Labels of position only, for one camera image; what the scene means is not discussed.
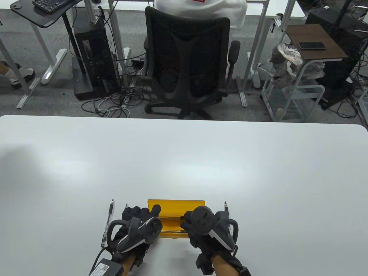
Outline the person's right hand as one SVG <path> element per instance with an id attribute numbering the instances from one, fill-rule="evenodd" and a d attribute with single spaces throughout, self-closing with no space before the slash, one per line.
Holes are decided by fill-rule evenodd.
<path id="1" fill-rule="evenodd" d="M 238 224 L 226 211 L 213 213 L 207 206 L 187 211 L 181 227 L 193 247 L 201 250 L 196 266 L 204 275 L 244 275 L 248 271 L 236 258 Z"/>

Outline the person's left hand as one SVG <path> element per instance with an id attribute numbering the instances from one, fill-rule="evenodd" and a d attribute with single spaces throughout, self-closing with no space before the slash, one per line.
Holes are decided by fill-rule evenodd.
<path id="1" fill-rule="evenodd" d="M 107 250 L 112 254 L 112 261 L 124 263 L 135 256 L 133 265 L 139 267 L 143 263 L 149 247 L 161 234 L 163 225 L 159 218 L 161 206 L 156 204 L 152 209 L 127 207 L 122 218 L 110 223 L 107 236 Z"/>

